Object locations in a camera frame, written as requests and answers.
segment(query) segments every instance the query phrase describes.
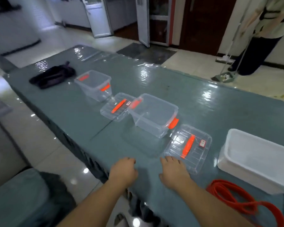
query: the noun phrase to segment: table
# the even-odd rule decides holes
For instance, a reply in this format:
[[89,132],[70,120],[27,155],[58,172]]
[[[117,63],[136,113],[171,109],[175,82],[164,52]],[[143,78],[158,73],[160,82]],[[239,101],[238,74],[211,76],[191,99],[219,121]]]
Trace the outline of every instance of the table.
[[[91,54],[95,55],[82,61]],[[113,95],[124,92],[137,97],[148,93],[177,105],[179,124],[194,126],[213,139],[201,171],[192,175],[197,184],[205,188],[213,179],[225,179],[243,187],[256,200],[271,202],[284,212],[284,195],[268,195],[216,166],[231,128],[284,145],[283,101],[81,45],[5,76],[22,100],[95,177],[104,182],[118,159],[136,158],[139,178],[131,191],[140,199],[138,206],[141,210],[148,207],[171,226],[199,224],[181,198],[159,180],[159,157],[164,156],[169,135],[162,139],[152,136],[135,127],[130,115],[121,122],[108,120],[99,112],[105,102],[87,98],[73,80],[46,90],[28,82],[39,71],[65,61],[71,62],[77,75],[94,69],[111,76]],[[257,217],[263,226],[275,225],[274,217],[262,207]]]

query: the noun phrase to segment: red cord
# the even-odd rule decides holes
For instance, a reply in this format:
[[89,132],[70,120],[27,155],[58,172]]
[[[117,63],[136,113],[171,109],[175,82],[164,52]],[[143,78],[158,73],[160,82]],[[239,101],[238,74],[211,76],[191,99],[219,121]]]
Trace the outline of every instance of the red cord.
[[[220,201],[242,214],[255,215],[258,212],[258,206],[265,206],[274,215],[277,226],[284,227],[284,215],[276,206],[269,202],[257,202],[249,193],[234,183],[221,179],[213,180],[206,190]],[[241,197],[245,198],[247,202],[238,202],[231,194],[231,191],[234,191]]]

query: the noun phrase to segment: open door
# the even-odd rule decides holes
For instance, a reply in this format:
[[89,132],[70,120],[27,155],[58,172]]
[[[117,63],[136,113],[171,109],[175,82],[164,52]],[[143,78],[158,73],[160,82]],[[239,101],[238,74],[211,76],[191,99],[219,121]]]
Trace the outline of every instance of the open door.
[[112,34],[102,0],[82,0],[95,38]]
[[149,48],[149,0],[136,0],[139,41]]

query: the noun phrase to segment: plastic storage box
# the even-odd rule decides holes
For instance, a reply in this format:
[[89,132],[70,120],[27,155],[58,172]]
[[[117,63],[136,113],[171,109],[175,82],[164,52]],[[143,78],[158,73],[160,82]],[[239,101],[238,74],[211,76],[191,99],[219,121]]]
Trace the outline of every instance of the plastic storage box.
[[75,79],[75,82],[87,96],[99,102],[112,94],[110,81],[110,76],[94,70],[90,70]]
[[149,94],[140,95],[128,108],[136,126],[158,138],[166,135],[177,123],[178,107]]
[[120,92],[101,108],[100,113],[110,120],[120,122],[128,114],[128,107],[135,99],[133,96]]
[[171,138],[164,151],[165,156],[174,156],[182,160],[191,174],[197,174],[210,148],[211,136],[182,124]]
[[284,193],[284,146],[230,129],[218,167],[268,194]]

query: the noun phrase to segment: container lid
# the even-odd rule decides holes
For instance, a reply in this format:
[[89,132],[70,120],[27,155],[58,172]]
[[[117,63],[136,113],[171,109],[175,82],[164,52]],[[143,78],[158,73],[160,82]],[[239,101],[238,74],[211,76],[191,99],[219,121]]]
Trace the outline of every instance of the container lid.
[[110,120],[119,122],[128,114],[127,109],[135,99],[136,98],[133,96],[120,92],[111,97],[111,99],[101,108],[100,113]]
[[105,91],[110,87],[111,77],[95,70],[90,70],[75,79],[75,82],[87,88]]
[[132,116],[151,123],[155,127],[170,126],[174,128],[178,122],[176,116],[179,108],[165,100],[149,94],[140,95],[129,106],[128,112]]
[[197,174],[211,145],[211,136],[187,124],[182,124],[172,135],[165,156],[182,160],[191,174]]

